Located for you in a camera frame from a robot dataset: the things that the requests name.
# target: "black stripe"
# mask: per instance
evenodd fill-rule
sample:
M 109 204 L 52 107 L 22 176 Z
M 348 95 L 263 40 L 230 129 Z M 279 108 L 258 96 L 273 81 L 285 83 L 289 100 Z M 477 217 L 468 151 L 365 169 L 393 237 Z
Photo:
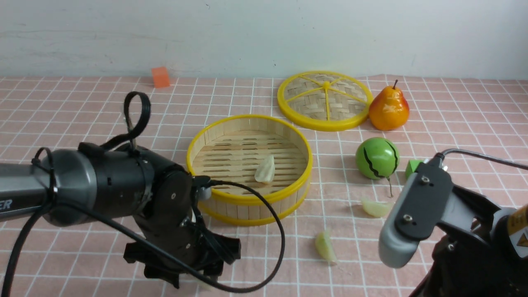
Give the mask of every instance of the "black stripe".
M 391 147 L 392 151 L 394 152 L 394 170 L 392 171 L 392 173 L 394 173 L 398 168 L 398 154 L 396 153 L 396 148 L 394 148 L 392 144 L 390 144 L 387 140 L 385 140 L 385 142 L 387 142 L 387 144 Z
M 372 162 L 370 161 L 369 156 L 366 154 L 366 148 L 363 148 L 363 154 L 365 155 L 366 162 L 369 164 L 370 171 L 372 171 L 372 173 L 374 173 L 377 178 L 383 178 L 380 176 L 380 173 L 372 166 Z

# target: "watermelon stem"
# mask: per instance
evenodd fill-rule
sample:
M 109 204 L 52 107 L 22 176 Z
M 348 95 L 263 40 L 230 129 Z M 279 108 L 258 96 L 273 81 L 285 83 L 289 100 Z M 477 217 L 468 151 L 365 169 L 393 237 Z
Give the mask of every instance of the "watermelon stem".
M 391 198 L 394 197 L 392 195 L 392 184 L 391 184 L 391 178 L 390 177 L 387 177 L 387 180 L 389 181 L 389 189 L 390 189 L 390 192 L 391 192 Z

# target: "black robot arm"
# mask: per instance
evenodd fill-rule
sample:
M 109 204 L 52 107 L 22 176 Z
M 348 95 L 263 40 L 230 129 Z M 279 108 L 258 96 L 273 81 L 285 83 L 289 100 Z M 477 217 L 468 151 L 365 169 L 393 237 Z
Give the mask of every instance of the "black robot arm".
M 136 96 L 142 100 L 143 108 L 132 128 L 128 106 Z M 231 265 L 241 258 L 240 240 L 209 231 L 197 204 L 200 199 L 209 198 L 211 186 L 226 182 L 192 176 L 179 164 L 136 145 L 135 138 L 150 117 L 146 94 L 129 93 L 124 110 L 128 133 L 105 144 L 80 143 L 77 150 L 53 152 L 41 148 L 31 164 L 0 164 L 0 221 L 30 216 L 8 263 L 2 297 L 9 296 L 20 249 L 40 216 L 58 227 L 100 220 L 118 229 L 135 240 L 127 244 L 124 259 L 144 263 L 147 278 L 164 280 L 176 288 L 183 273 L 234 293 L 252 292 L 271 281 L 285 248 L 284 229 L 271 205 L 249 189 L 270 209 L 281 231 L 281 252 L 275 270 L 253 287 L 219 284 L 216 281 L 224 263 Z M 47 156 L 41 160 L 43 151 Z M 112 220 L 126 216 L 134 218 L 144 238 Z
M 438 227 L 446 235 L 436 244 L 433 266 L 411 297 L 528 296 L 528 262 L 517 254 L 517 241 L 508 232 L 511 218 L 527 208 L 504 208 L 454 184 L 442 169 L 448 153 L 528 169 L 526 165 L 456 149 L 421 163 L 382 228 L 381 260 L 392 268 L 405 266 L 420 241 Z

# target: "yellow plastic spokes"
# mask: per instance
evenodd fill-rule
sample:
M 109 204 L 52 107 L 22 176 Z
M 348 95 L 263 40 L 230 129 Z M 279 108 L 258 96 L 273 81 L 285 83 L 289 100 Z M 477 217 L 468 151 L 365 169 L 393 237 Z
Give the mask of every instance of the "yellow plastic spokes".
M 338 78 L 338 79 L 332 81 L 332 82 L 330 83 L 330 85 L 333 85 L 333 84 L 335 84 L 336 82 L 338 82 L 338 81 L 340 81 L 340 80 L 343 80 L 343 79 L 345 79 L 345 78 L 344 78 L 344 77 L 340 77 L 340 78 Z
M 301 96 L 304 96 L 304 95 L 306 95 L 306 94 L 310 94 L 311 92 L 319 91 L 319 90 L 322 90 L 322 89 L 323 89 L 323 87 L 320 87 L 320 88 L 317 88 L 317 89 L 313 89 L 313 90 L 310 90 L 310 91 L 304 91 L 304 92 L 302 92 L 301 94 L 295 95 L 295 96 L 289 98 L 288 100 L 284 100 L 284 101 L 285 101 L 286 103 L 288 103 L 288 102 L 290 102 L 290 101 L 292 101 L 292 100 L 294 100 L 294 99 L 297 99 L 297 98 L 299 98 L 299 97 L 301 97 Z
M 361 102 L 361 103 L 365 103 L 365 104 L 366 104 L 365 101 L 363 101 L 363 100 L 357 98 L 356 96 L 352 96 L 352 95 L 350 95 L 350 94 L 348 94 L 348 93 L 345 93 L 345 92 L 339 91 L 339 90 L 334 89 L 334 88 L 329 88 L 329 89 L 330 89 L 331 91 L 334 91 L 334 92 L 339 93 L 339 94 L 341 94 L 341 95 L 345 95 L 345 96 L 347 96 L 347 97 L 350 97 L 350 98 L 352 98 L 352 99 L 354 99 L 354 100 L 357 100 L 357 101 L 359 101 L 359 102 Z
M 330 102 L 328 102 L 328 89 L 325 89 L 325 100 L 326 100 L 326 120 L 330 120 Z
M 303 75 L 301 75 L 301 76 L 299 76 L 299 77 L 300 77 L 300 78 L 304 78 L 304 79 L 306 79 L 306 80 L 309 80 L 309 81 L 315 83 L 315 84 L 318 85 L 318 86 L 321 86 L 321 87 L 323 86 L 323 85 L 321 85 L 321 83 L 318 82 L 317 80 L 313 80 L 313 79 L 311 79 L 311 78 L 307 78 L 307 77 L 305 77 L 305 76 L 303 76 Z

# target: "orange block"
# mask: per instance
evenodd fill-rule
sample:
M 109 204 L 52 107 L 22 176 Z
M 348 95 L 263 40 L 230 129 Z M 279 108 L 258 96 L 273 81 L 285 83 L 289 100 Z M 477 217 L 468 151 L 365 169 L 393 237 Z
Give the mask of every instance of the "orange block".
M 154 79 L 154 88 L 165 88 L 171 85 L 166 67 L 152 68 L 152 78 Z

